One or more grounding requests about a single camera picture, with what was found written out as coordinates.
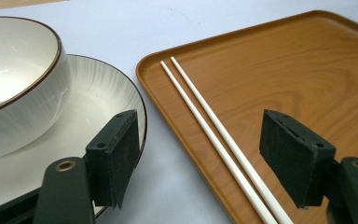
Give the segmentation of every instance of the wooden tray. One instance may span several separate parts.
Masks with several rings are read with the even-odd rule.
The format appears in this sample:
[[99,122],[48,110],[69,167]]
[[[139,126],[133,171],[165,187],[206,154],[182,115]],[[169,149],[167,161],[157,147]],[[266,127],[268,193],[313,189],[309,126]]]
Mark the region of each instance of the wooden tray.
[[163,60],[185,86],[171,56],[291,219],[325,223],[328,201],[324,199],[322,207],[297,209],[260,156],[262,115],[267,108],[298,119],[337,147],[337,161],[358,157],[358,24],[312,11],[151,54],[137,66],[141,84],[232,220],[259,223],[261,219],[161,68]]

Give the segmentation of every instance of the tray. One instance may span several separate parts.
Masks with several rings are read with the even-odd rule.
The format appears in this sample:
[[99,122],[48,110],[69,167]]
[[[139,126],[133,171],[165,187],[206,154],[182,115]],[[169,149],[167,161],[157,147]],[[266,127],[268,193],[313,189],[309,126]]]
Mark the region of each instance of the tray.
[[[0,205],[40,188],[46,168],[65,157],[83,157],[86,145],[117,113],[138,112],[140,149],[145,146],[146,110],[132,81],[115,67],[68,55],[72,90],[57,122],[30,145],[0,157]],[[95,207],[94,212],[102,211]]]
[[337,147],[337,161],[358,157],[358,24],[329,12],[312,11],[154,53],[137,66],[137,77],[147,94],[232,220],[261,223],[161,68],[163,60],[190,93],[170,62],[171,56],[291,219],[326,223],[328,201],[322,207],[297,209],[260,156],[262,115],[264,109],[272,109],[298,119]]

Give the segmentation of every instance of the white tabletop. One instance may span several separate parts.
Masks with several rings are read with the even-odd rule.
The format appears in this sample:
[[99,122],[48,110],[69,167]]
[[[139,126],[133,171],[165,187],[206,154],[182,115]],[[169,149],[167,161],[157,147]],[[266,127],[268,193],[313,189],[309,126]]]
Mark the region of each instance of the white tabletop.
[[0,10],[0,16],[42,21],[61,37],[66,52],[95,58],[124,72],[144,97],[145,151],[123,208],[98,223],[230,223],[197,167],[145,94],[135,75],[146,55],[315,9],[358,22],[358,0],[340,1],[89,1],[72,0]]

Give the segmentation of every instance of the white chopstick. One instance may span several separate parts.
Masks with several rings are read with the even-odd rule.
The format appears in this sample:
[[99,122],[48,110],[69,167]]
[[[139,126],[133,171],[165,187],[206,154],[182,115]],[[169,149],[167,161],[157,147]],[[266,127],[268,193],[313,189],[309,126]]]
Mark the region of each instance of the white chopstick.
[[171,57],[171,60],[189,88],[193,91],[193,93],[196,95],[197,99],[199,100],[200,104],[212,120],[214,126],[217,128],[217,130],[222,134],[223,138],[227,142],[228,146],[231,148],[231,151],[234,153],[237,160],[240,162],[241,166],[245,170],[246,174],[252,179],[252,182],[255,184],[256,188],[260,192],[261,196],[271,209],[272,213],[275,215],[275,217],[278,219],[280,223],[293,223],[293,221],[290,219],[289,216],[287,216],[286,212],[283,210],[281,205],[278,203],[276,198],[272,195],[269,188],[266,186],[266,184],[263,182],[263,180],[258,175],[255,168],[252,166],[252,164],[246,159],[245,155],[242,153],[238,145],[235,143],[234,139],[230,136],[226,128],[223,126],[222,122],[220,122],[219,118],[215,115],[215,113],[212,111],[212,109],[209,107],[209,105],[206,103],[206,101],[203,99],[200,92],[197,90],[197,88],[194,86],[194,84],[191,82],[191,80],[188,78],[185,71],[182,69],[180,64]]
[[241,189],[243,190],[245,195],[248,197],[249,201],[252,203],[252,205],[255,208],[258,215],[260,215],[260,217],[264,221],[264,223],[268,223],[268,224],[269,223],[277,223],[276,220],[274,219],[273,215],[269,212],[267,207],[263,204],[262,200],[258,197],[257,193],[255,192],[255,190],[252,188],[252,186],[248,182],[248,180],[242,174],[241,170],[237,167],[234,160],[232,160],[231,157],[228,155],[225,148],[220,143],[219,139],[216,137],[216,135],[214,135],[212,129],[208,126],[207,122],[202,117],[202,115],[200,114],[198,109],[193,105],[191,100],[188,98],[187,94],[182,89],[180,84],[177,82],[176,78],[173,76],[170,69],[167,67],[167,65],[163,61],[161,61],[161,65],[164,68],[164,70],[167,72],[168,76],[170,77],[170,79],[171,79],[172,83],[174,84],[174,86],[176,87],[176,89],[182,95],[187,106],[189,107],[189,109],[191,110],[193,115],[196,117],[196,119],[199,122],[202,129],[208,135],[209,139],[211,140],[215,149],[219,153],[220,157],[225,162],[229,171],[233,174],[234,178],[237,180]]

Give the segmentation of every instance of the ceramic bowl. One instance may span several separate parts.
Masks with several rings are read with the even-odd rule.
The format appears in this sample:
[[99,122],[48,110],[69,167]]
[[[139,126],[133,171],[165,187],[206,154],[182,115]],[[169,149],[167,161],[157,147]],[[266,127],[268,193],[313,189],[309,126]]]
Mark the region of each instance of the ceramic bowl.
[[59,36],[46,24],[0,17],[0,156],[41,136],[71,90]]

